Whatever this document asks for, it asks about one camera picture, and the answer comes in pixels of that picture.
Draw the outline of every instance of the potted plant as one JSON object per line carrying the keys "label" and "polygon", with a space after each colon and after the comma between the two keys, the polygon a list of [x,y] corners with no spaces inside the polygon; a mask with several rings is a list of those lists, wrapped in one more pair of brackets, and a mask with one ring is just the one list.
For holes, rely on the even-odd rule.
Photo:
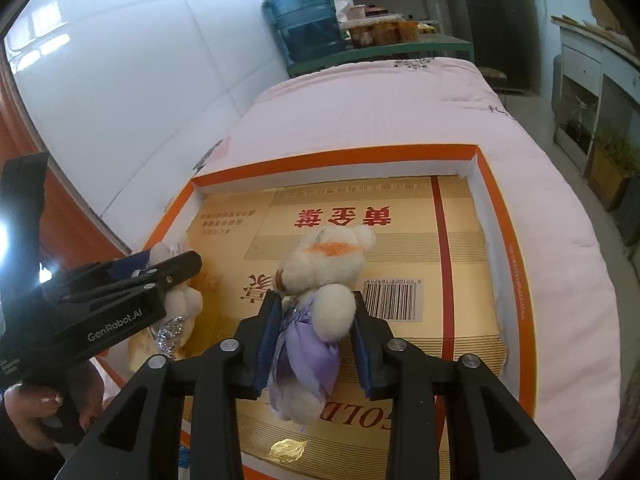
{"label": "potted plant", "polygon": [[640,150],[614,129],[599,132],[594,143],[589,187],[604,209],[611,211],[620,204],[629,177],[636,171]]}
{"label": "potted plant", "polygon": [[616,224],[625,245],[640,240],[640,173],[629,179],[626,191],[616,211]]}

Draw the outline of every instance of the green plant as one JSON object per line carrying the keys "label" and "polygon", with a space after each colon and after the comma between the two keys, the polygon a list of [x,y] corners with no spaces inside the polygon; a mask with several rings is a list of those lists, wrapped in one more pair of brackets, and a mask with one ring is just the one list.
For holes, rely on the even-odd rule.
{"label": "green plant", "polygon": [[633,144],[624,133],[613,128],[607,129],[599,132],[595,141],[622,171],[627,174],[638,171],[640,148]]}

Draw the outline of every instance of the floor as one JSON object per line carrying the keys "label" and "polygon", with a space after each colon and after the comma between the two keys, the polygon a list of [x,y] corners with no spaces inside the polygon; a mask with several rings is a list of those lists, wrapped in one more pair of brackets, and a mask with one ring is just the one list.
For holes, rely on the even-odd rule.
{"label": "floor", "polygon": [[634,366],[640,359],[640,283],[636,270],[625,252],[613,216],[604,211],[596,195],[578,173],[578,169],[553,143],[554,115],[550,102],[538,96],[509,95],[506,108],[545,150],[571,185],[593,223],[609,277],[616,289],[620,317],[621,390],[624,392]]}

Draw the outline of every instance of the human hand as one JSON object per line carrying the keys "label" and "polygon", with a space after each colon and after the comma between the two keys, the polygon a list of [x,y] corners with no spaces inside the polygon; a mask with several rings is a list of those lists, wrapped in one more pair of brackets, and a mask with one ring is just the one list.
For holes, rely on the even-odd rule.
{"label": "human hand", "polygon": [[[84,403],[79,407],[79,424],[87,431],[102,413],[104,383],[90,362],[82,363],[70,372],[72,380],[80,381]],[[53,416],[62,405],[62,396],[47,386],[18,383],[4,393],[7,415],[21,439],[33,449],[50,451],[55,443],[39,425],[39,419]]]}

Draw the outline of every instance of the stuffed animal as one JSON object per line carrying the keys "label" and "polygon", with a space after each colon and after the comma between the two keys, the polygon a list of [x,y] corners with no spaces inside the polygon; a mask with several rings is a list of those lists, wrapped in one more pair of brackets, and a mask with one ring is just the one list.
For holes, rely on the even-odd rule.
{"label": "stuffed animal", "polygon": [[[160,242],[152,247],[148,266],[153,267],[185,250],[181,243]],[[164,307],[166,316],[150,327],[151,333],[160,351],[175,358],[175,351],[187,343],[193,332],[196,316],[202,312],[202,294],[191,288],[188,282],[179,283],[165,295]]]}
{"label": "stuffed animal", "polygon": [[368,226],[316,228],[274,274],[272,286],[285,299],[268,394],[281,420],[306,426],[322,414],[340,367],[338,341],[356,310],[350,287],[375,239]]}

